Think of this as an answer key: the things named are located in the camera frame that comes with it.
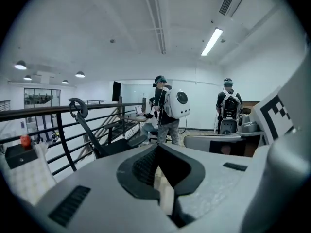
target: gray pants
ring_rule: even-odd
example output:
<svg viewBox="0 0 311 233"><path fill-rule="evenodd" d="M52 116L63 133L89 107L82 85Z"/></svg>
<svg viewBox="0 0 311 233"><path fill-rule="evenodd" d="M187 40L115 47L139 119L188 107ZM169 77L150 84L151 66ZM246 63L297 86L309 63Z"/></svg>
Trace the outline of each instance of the gray pants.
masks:
<svg viewBox="0 0 311 233"><path fill-rule="evenodd" d="M179 145L179 133L178 133L179 120L160 125L157 133L158 143L165 143L167 133L169 132L172 138L172 144Z"/></svg>

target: ceiling beam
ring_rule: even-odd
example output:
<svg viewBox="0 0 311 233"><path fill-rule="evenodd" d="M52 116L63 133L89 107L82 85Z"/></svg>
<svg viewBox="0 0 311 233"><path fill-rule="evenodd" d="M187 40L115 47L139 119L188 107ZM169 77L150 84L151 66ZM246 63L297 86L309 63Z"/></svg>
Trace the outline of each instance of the ceiling beam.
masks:
<svg viewBox="0 0 311 233"><path fill-rule="evenodd" d="M158 0L154 0L154 1L155 1L155 9L156 9L156 14L157 14L157 19L158 19L159 27L162 28L160 30L161 43L162 43L162 53L166 54L164 35L163 35L163 26L162 26L162 18L161 18L160 11L159 11L159 2L158 2Z"/></svg>
<svg viewBox="0 0 311 233"><path fill-rule="evenodd" d="M123 22L122 18L118 15L115 9L111 6L111 4L107 0L90 0L103 14L106 12L113 23L118 27L121 31L122 35L126 36L128 39L132 49L134 51L138 51L138 46L130 34L129 30L127 29L125 23Z"/></svg>
<svg viewBox="0 0 311 233"><path fill-rule="evenodd" d="M172 49L170 36L170 11L169 0L158 0L159 14L161 16L161 23L163 29L163 42L165 42L165 51L170 52Z"/></svg>
<svg viewBox="0 0 311 233"><path fill-rule="evenodd" d="M148 10L149 10L149 14L150 14L150 17L151 17L152 24L153 24L153 26L154 26L155 37L156 37L156 40L157 40L157 44L158 44L158 47L159 47L159 51L160 51L160 53L163 53L162 48L161 48L161 45L160 45L159 37L158 37L157 31L156 31L155 17L154 17L154 15L153 15L152 10L151 10L151 6L150 6L150 3L149 3L149 0L145 0L145 1L146 1L146 3L147 3L147 7L148 7Z"/></svg>

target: white device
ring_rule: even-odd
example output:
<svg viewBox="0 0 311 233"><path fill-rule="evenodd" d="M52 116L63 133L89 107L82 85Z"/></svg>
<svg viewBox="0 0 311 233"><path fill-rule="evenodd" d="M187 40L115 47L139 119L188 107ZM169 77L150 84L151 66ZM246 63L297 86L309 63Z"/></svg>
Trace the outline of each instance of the white device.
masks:
<svg viewBox="0 0 311 233"><path fill-rule="evenodd" d="M144 113L141 110L141 107L135 107L137 116L143 116Z"/></svg>
<svg viewBox="0 0 311 233"><path fill-rule="evenodd" d="M169 117L180 119L190 114L188 96L182 90L163 87L165 93L164 110Z"/></svg>

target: table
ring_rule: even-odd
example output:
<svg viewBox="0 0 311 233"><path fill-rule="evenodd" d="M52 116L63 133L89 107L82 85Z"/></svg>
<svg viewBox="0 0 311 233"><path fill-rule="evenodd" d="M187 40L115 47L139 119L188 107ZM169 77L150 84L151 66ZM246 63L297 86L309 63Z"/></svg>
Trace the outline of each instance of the table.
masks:
<svg viewBox="0 0 311 233"><path fill-rule="evenodd" d="M146 121L148 120L148 118L146 118L146 117L143 118L142 116L137 117L136 114L130 114L129 116L130 116L130 117L121 116L120 119L121 119L121 120L124 119L124 120L127 120L127 121L132 121L132 122L137 122L137 123L138 123L138 124L137 124L137 126L138 126L138 132L139 132L139 134L140 134L140 129L141 129L140 123L146 122Z"/></svg>
<svg viewBox="0 0 311 233"><path fill-rule="evenodd" d="M38 158L24 165L10 169L4 154L0 156L0 167L11 191L32 205L53 186L56 181L45 159L48 145L40 143L34 146Z"/></svg>
<svg viewBox="0 0 311 233"><path fill-rule="evenodd" d="M140 116L140 118L137 116L134 116L134 117L121 116L120 119L121 120L124 119L124 120L128 120L128 121L133 121L133 122L145 122L148 120L148 118L146 118L146 117L141 118L141 116Z"/></svg>

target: box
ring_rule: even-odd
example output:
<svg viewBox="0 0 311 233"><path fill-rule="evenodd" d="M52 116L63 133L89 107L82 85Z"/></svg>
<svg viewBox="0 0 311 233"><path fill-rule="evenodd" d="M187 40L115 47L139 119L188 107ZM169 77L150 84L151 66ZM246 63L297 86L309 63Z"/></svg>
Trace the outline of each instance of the box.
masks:
<svg viewBox="0 0 311 233"><path fill-rule="evenodd" d="M5 152L5 159L11 169L24 165L37 159L37 153L32 148L30 150L25 150L21 144L8 147Z"/></svg>

